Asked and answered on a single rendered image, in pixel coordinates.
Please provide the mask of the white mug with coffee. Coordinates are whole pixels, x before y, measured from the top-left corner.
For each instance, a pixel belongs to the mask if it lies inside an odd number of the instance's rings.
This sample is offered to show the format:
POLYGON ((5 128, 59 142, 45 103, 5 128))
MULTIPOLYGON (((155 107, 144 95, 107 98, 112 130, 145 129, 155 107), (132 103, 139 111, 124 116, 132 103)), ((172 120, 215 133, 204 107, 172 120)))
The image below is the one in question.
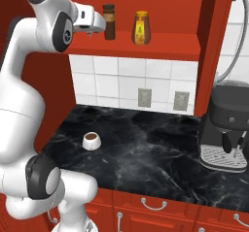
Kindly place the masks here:
POLYGON ((83 148, 86 150, 96 150, 101 147, 101 139, 95 132, 87 133, 83 138, 83 148))

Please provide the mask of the dark grey coffee machine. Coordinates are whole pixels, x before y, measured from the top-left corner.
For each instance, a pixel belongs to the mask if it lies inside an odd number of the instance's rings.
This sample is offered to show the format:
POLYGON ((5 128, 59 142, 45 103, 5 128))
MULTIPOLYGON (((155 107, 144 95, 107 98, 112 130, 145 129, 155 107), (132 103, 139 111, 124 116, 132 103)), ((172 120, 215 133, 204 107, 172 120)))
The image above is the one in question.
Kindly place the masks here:
POLYGON ((242 145, 249 137, 249 83, 224 81, 211 92, 198 132, 199 163, 210 170, 243 173, 242 145))

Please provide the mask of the grey wall outlet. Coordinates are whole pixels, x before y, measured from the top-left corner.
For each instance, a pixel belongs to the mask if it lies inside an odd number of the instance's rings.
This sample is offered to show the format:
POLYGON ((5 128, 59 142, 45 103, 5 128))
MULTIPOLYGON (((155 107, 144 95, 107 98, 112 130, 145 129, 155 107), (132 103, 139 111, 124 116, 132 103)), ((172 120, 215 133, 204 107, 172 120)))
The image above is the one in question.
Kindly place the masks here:
POLYGON ((189 97, 189 92, 176 91, 173 109, 175 111, 186 111, 188 109, 189 97))
POLYGON ((152 90, 146 88, 138 89, 138 106, 150 108, 152 102, 152 90))

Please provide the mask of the brown cinnamon bottle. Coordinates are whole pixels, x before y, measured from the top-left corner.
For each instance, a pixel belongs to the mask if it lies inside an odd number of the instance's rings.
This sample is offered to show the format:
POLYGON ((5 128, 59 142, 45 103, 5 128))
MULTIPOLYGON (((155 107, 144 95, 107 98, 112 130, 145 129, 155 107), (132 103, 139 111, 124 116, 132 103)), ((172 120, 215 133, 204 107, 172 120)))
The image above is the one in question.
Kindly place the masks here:
POLYGON ((114 40, 115 35, 115 5, 114 4, 103 4, 103 16, 106 21, 105 39, 114 40))

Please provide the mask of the amber honey bottle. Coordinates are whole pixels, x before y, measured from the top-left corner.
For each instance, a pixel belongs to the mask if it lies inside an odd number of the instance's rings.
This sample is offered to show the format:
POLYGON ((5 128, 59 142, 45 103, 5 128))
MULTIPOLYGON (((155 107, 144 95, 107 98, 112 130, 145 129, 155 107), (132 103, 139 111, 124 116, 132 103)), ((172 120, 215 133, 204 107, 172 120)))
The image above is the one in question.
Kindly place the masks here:
POLYGON ((135 14, 131 40, 135 45, 148 45, 151 41, 149 16, 146 11, 135 14))

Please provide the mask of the grey curved pipe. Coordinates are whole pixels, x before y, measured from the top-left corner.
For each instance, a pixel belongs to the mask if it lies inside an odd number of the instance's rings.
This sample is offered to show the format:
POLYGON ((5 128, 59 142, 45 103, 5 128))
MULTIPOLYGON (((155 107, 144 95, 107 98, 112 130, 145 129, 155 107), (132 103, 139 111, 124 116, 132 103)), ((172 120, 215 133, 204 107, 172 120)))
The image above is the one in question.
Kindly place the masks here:
POLYGON ((232 0, 215 84, 249 86, 249 0, 232 0))

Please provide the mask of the red cupboard door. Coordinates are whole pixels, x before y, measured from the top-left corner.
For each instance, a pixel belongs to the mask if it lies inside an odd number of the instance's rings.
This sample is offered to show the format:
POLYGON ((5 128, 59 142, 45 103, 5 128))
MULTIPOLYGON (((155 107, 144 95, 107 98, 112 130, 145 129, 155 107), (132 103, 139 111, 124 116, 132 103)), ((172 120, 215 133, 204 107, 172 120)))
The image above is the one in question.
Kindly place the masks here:
POLYGON ((117 212, 123 213, 122 232, 193 232, 194 229, 192 220, 153 215, 118 207, 114 208, 114 212, 117 221, 117 212))
POLYGON ((95 198, 86 204, 86 211, 98 232, 115 232, 111 190, 99 188, 95 198))

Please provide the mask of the red drawer front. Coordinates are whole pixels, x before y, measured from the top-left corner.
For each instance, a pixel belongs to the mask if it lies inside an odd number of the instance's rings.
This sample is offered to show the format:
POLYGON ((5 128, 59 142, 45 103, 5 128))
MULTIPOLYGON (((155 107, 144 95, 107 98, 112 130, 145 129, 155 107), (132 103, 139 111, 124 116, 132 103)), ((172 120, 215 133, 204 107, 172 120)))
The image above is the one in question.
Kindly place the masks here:
POLYGON ((249 228, 233 219, 234 214, 244 223, 249 224, 249 213, 201 206, 196 216, 195 232, 203 227, 205 232, 249 232, 249 228))
POLYGON ((196 220, 198 205, 158 197, 113 191, 114 207, 136 212, 163 215, 186 220, 196 220))

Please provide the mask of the red open wall cabinet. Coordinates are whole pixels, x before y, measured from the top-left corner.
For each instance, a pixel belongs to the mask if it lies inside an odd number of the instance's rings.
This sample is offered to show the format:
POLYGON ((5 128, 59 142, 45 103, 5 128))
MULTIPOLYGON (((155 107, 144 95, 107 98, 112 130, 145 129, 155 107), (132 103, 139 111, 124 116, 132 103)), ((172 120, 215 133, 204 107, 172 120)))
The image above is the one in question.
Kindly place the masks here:
POLYGON ((107 41, 101 34, 78 33, 64 53, 35 52, 27 56, 22 76, 46 101, 45 117, 34 141, 37 151, 42 150, 76 103, 69 68, 72 54, 196 61, 195 114, 206 113, 231 0, 73 1, 97 10, 105 3, 114 4, 116 38, 107 41), (150 21, 151 41, 144 46, 131 40, 138 11, 146 11, 150 21))

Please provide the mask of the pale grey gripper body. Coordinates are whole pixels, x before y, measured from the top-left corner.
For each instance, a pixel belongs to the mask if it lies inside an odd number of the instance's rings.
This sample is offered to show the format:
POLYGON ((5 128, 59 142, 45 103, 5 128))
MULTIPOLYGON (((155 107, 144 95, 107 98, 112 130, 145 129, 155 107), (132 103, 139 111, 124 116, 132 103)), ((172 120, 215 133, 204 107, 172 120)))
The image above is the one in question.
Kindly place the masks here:
POLYGON ((105 18, 96 11, 81 12, 74 22, 77 32, 98 33, 106 29, 105 18))

